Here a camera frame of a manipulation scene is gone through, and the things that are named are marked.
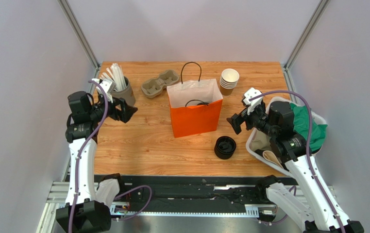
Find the orange paper bag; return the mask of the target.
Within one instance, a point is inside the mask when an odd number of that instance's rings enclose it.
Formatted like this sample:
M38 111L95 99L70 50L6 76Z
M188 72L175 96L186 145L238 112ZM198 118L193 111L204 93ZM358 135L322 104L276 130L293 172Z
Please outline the orange paper bag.
M183 71L189 64L196 64L199 77L184 81ZM215 79L202 79L202 67L187 62L180 73L180 81L167 87L170 120L175 138L208 133L217 130L223 95Z

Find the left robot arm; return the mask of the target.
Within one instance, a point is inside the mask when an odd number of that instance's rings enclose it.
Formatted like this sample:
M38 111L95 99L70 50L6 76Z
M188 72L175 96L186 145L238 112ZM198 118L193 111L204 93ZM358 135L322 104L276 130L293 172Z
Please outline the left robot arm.
M67 233L102 233L111 228L110 208L120 192L120 175L106 176L94 186L94 156L100 126L107 117L127 123L138 111L123 98L103 94L91 103L91 94L78 91L67 98L71 114L67 119L66 140L70 151L70 181L65 205L55 219Z

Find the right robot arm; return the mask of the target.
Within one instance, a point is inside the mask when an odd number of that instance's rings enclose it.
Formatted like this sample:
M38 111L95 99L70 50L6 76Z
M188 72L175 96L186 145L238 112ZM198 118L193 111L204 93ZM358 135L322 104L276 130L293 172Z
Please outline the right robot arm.
M320 180L314 157L306 154L305 137L294 130L294 119L295 114L288 101L274 101L269 108L261 102L227 118L236 134L241 132L241 124L245 123L247 130L256 128L269 136L277 161L297 181L307 204L284 188L275 176L267 176L258 182L258 198L278 205L304 233L364 232L362 224L350 220L328 186Z

